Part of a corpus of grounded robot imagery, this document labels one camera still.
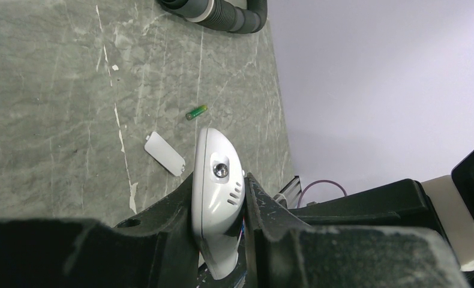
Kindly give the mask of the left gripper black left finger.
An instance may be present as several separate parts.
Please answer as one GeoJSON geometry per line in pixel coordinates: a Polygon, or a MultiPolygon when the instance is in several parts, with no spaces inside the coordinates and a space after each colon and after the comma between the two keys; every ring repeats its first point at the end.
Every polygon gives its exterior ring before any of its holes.
{"type": "Polygon", "coordinates": [[[192,177],[110,227],[90,218],[0,219],[0,287],[194,287],[192,177]]]}

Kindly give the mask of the white battery cover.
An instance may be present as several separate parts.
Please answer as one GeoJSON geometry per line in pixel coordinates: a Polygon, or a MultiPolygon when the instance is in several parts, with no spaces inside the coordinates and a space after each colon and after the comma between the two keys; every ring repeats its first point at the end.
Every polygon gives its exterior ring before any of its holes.
{"type": "Polygon", "coordinates": [[[156,131],[146,136],[144,150],[173,176],[185,171],[184,158],[156,131]]]}

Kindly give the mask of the green battery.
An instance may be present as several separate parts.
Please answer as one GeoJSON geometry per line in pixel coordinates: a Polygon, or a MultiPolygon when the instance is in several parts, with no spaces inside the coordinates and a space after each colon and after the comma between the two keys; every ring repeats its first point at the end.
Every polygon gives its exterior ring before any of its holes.
{"type": "Polygon", "coordinates": [[[201,106],[189,111],[188,113],[186,113],[185,118],[188,121],[191,121],[194,118],[196,118],[196,117],[200,116],[201,114],[203,114],[205,111],[207,111],[207,109],[208,109],[207,105],[201,105],[201,106]]]}

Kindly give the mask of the white remote control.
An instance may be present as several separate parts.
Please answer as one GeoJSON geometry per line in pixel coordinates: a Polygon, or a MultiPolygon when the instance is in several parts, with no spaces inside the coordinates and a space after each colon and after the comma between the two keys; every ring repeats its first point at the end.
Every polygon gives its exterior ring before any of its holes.
{"type": "Polygon", "coordinates": [[[229,276],[238,262],[245,199],[238,153],[220,131],[201,129],[193,171],[191,220],[195,241],[215,280],[229,276]]]}

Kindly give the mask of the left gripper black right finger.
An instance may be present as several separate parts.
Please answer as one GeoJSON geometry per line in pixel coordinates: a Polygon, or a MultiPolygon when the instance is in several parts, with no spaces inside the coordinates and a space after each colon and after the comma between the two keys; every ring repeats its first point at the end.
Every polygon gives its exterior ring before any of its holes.
{"type": "Polygon", "coordinates": [[[246,287],[467,287],[448,244],[422,227],[311,225],[245,179],[246,287]]]}

